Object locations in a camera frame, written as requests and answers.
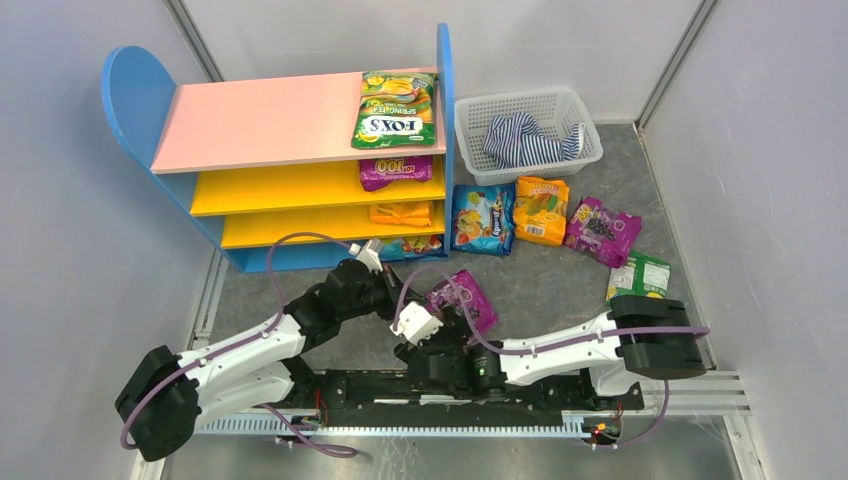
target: shelf unit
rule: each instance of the shelf unit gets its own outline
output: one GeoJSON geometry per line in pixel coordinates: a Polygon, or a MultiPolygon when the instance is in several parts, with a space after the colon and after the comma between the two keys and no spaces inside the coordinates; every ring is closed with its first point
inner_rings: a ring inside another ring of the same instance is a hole
{"type": "MultiPolygon", "coordinates": [[[[288,233],[339,239],[444,234],[450,227],[454,85],[450,36],[439,24],[436,145],[376,150],[350,146],[362,72],[177,86],[156,57],[120,47],[106,59],[101,93],[118,143],[242,272],[265,270],[270,245],[288,233]],[[434,155],[433,179],[394,182],[376,192],[359,183],[357,160],[434,155]],[[368,205],[431,200],[430,227],[381,225],[368,205]]],[[[445,241],[444,257],[450,253],[445,241]]],[[[347,252],[293,239],[272,259],[276,271],[331,267],[347,252]]]]}

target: basket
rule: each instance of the basket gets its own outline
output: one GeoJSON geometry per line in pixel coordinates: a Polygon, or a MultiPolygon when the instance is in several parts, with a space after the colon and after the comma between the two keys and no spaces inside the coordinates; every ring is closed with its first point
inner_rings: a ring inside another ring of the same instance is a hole
{"type": "Polygon", "coordinates": [[[551,178],[574,175],[586,165],[597,162],[604,154],[598,130],[586,105],[574,90],[565,87],[465,98],[456,102],[456,138],[465,167],[474,175],[477,185],[514,182],[532,175],[551,178]],[[576,123],[586,127],[583,150],[574,159],[529,167],[498,168],[494,157],[483,152],[483,139],[495,116],[528,113],[550,138],[564,138],[576,123]]]}

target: blue and white striped fabric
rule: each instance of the blue and white striped fabric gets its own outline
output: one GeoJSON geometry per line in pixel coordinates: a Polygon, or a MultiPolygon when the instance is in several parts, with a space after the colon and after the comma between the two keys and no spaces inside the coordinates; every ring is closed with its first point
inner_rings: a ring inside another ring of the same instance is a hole
{"type": "Polygon", "coordinates": [[[483,139],[483,151],[495,157],[500,168],[529,167],[574,160],[583,148],[583,124],[571,126],[564,139],[545,136],[526,113],[495,117],[483,139]]]}

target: pink shelf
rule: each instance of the pink shelf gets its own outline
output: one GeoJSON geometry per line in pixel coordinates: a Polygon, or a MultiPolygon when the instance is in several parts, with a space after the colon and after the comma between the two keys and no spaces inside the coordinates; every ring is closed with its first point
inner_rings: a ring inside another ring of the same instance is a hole
{"type": "Polygon", "coordinates": [[[151,170],[198,172],[446,152],[439,91],[436,145],[351,147],[361,82],[362,72],[353,72],[179,86],[151,170]]]}

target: candy bag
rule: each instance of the candy bag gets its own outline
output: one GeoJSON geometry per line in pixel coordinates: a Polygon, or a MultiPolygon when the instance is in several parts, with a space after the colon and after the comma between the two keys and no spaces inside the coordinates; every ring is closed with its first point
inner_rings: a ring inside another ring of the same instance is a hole
{"type": "Polygon", "coordinates": [[[451,248],[487,255],[509,255],[515,224],[515,185],[457,185],[453,191],[451,248]]]}
{"type": "Polygon", "coordinates": [[[444,253],[441,235],[420,235],[416,237],[382,238],[383,249],[380,260],[396,262],[416,260],[424,257],[440,256],[444,253]]]}
{"type": "Polygon", "coordinates": [[[379,190],[395,180],[426,182],[433,178],[433,156],[379,158],[359,161],[359,181],[366,192],[379,190]]]}
{"type": "Polygon", "coordinates": [[[515,236],[551,247],[565,238],[568,185],[562,180],[520,177],[515,182],[515,236]]]}
{"type": "Polygon", "coordinates": [[[600,200],[586,197],[568,222],[565,246],[586,252],[612,268],[627,261],[630,248],[642,229],[642,217],[613,212],[600,200]]]}
{"type": "Polygon", "coordinates": [[[373,223],[388,225],[412,225],[429,227],[432,220],[433,202],[372,203],[368,206],[368,218],[373,223]]]}
{"type": "MultiPolygon", "coordinates": [[[[465,300],[468,310],[470,310],[471,320],[474,322],[477,330],[480,333],[486,333],[491,330],[498,323],[498,316],[495,315],[495,310],[492,308],[492,304],[489,303],[489,299],[483,294],[483,290],[474,281],[474,277],[468,273],[468,270],[460,270],[451,275],[451,279],[459,287],[462,298],[465,300]]],[[[457,297],[454,289],[447,281],[436,285],[433,290],[427,293],[426,297],[427,306],[431,312],[438,312],[445,305],[451,305],[460,314],[463,314],[459,297],[457,297]]]]}
{"type": "Polygon", "coordinates": [[[435,73],[364,72],[353,148],[435,145],[435,73]]]}
{"type": "Polygon", "coordinates": [[[668,262],[631,250],[626,265],[610,270],[607,305],[619,295],[665,298],[670,275],[668,262]]]}

